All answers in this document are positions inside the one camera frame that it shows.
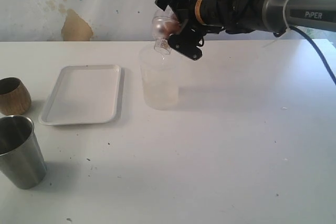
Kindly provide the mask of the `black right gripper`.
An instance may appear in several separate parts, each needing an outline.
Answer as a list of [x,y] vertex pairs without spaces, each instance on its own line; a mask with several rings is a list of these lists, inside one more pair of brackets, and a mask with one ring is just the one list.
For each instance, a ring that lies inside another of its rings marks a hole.
[[177,28],[165,34],[170,48],[191,60],[202,57],[201,47],[207,34],[219,34],[225,29],[221,0],[155,0],[162,11],[168,8],[177,21]]

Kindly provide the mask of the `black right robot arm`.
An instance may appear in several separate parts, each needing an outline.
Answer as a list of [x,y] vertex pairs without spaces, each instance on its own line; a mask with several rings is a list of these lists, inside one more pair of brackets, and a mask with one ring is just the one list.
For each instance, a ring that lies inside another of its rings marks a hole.
[[155,0],[170,7],[182,25],[169,35],[168,45],[191,60],[202,57],[207,34],[247,34],[266,31],[275,36],[287,27],[335,31],[335,0]]

